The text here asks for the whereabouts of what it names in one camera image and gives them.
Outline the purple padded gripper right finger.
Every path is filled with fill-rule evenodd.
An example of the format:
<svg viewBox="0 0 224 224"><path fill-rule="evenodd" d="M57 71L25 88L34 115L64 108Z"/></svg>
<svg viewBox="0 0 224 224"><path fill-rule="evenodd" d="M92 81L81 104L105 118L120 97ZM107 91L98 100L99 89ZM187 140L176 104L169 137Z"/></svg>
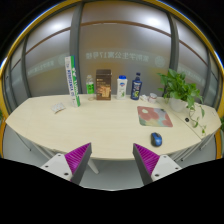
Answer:
<svg viewBox="0 0 224 224"><path fill-rule="evenodd" d="M133 144L133 155L144 185L181 170L168 155L157 155L136 143Z"/></svg>

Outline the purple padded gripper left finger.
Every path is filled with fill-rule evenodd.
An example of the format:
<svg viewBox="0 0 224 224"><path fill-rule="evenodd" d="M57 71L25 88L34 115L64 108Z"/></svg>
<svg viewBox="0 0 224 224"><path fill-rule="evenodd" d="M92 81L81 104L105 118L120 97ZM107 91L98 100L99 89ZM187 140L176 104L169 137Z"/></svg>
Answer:
<svg viewBox="0 0 224 224"><path fill-rule="evenodd" d="M67 154L57 153L42 166L42 169L79 185L91 153L91 144L87 143Z"/></svg>

